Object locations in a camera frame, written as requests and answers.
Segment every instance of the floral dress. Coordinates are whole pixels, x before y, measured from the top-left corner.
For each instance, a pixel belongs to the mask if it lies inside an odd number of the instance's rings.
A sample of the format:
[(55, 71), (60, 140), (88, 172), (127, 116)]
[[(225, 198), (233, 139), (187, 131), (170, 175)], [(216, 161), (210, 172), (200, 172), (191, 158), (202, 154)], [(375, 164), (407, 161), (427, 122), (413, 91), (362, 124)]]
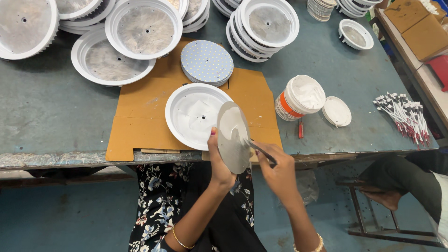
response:
[[(164, 240), (207, 188), (210, 162), (138, 165), (137, 218), (129, 252), (174, 252)], [(251, 170), (237, 175), (195, 251), (266, 251), (254, 232), (254, 195)]]

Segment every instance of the work table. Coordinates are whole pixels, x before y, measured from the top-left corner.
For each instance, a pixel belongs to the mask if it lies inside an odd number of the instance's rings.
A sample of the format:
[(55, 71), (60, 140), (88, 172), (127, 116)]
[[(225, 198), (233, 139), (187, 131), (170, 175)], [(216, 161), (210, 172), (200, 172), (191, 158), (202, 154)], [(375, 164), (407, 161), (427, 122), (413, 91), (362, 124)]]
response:
[[(204, 28), (184, 35), (222, 44), (235, 67), (261, 71), (274, 99), (289, 79), (306, 74), (320, 83), (326, 96), (341, 98), (348, 105), (352, 122), (339, 129), (322, 111), (303, 117), (303, 139), (297, 135), (298, 122), (277, 117), (283, 148), (288, 154), (300, 154), (298, 160), (307, 159), (302, 155), (417, 150), (391, 118), (372, 104), (387, 91), (408, 93), (367, 20), (356, 21), (367, 28), (375, 44), (358, 51), (339, 40), (338, 26), (344, 15), (334, 10), (330, 20), (322, 23), (309, 15), (306, 1), (290, 4), (299, 16), (298, 37), (263, 63), (245, 61), (231, 52), (225, 33), (228, 19), (213, 5)], [(75, 70), (70, 52), (78, 37), (59, 31), (50, 47), (38, 55), (0, 60), (0, 170), (201, 160), (200, 151), (182, 151), (135, 152), (134, 162), (105, 161), (120, 88), (92, 83)], [(431, 136), (430, 148), (437, 147)]]

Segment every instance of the woman's right hand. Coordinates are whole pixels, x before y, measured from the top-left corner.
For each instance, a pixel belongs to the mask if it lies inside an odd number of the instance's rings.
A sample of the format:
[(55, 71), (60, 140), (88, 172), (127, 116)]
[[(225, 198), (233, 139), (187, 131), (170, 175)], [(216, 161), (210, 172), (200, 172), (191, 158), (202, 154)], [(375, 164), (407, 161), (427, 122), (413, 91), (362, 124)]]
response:
[(296, 172), (294, 169), (294, 158), (284, 153), (276, 144), (258, 142), (254, 142), (254, 144), (266, 151), (277, 161), (277, 165), (274, 168), (271, 168), (266, 156), (260, 151), (255, 150), (255, 154), (258, 157), (258, 163), (260, 164), (267, 185), (283, 204), (285, 204), (291, 197), (296, 198), (298, 190), (296, 184)]

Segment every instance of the metal stool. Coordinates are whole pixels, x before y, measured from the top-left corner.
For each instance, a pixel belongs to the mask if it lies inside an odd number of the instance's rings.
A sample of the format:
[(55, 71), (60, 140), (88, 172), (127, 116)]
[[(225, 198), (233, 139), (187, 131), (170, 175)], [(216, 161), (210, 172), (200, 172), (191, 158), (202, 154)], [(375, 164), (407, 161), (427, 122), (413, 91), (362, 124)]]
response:
[(359, 206), (355, 187), (367, 186), (368, 184), (358, 182), (336, 182), (336, 185), (349, 187), (350, 194), (352, 195), (353, 205), (355, 207), (356, 217), (358, 218), (358, 222), (361, 228), (361, 232), (348, 231), (349, 235), (444, 248), (444, 246), (440, 242), (436, 241), (426, 241), (419, 239), (388, 236), (388, 234), (405, 234), (405, 235), (421, 235), (421, 236), (435, 237), (435, 234), (432, 232), (401, 230), (400, 226), (398, 226), (398, 221), (396, 220), (395, 213), (393, 211), (391, 211), (391, 215), (393, 222), (395, 224), (395, 229), (384, 228), (383, 231), (367, 232), (366, 227), (364, 226), (364, 222), (362, 221), (361, 207)]

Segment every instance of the gold bracelet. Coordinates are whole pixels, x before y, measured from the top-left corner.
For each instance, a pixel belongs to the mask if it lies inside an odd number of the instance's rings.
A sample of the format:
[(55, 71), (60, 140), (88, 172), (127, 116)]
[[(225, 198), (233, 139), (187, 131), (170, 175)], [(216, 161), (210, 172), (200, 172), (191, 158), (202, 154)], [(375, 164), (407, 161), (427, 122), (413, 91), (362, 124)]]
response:
[(182, 247), (184, 247), (184, 248), (186, 248), (186, 249), (192, 249), (192, 248), (194, 248), (194, 245), (193, 245), (192, 247), (187, 247), (187, 246), (183, 245), (183, 244), (179, 241), (179, 239), (176, 237), (176, 233), (174, 233), (174, 226), (175, 226), (175, 224), (172, 226), (172, 234), (174, 235), (174, 238), (176, 238), (176, 241), (177, 241)]
[[(320, 252), (320, 251), (322, 250), (322, 248), (323, 248), (323, 240), (322, 240), (322, 237), (321, 237), (319, 234), (317, 234), (317, 235), (319, 236), (319, 246), (317, 247), (317, 249), (313, 250), (312, 252)], [(293, 248), (294, 248), (294, 252), (299, 252), (299, 251), (296, 249), (296, 245), (295, 245), (295, 244), (293, 244)]]

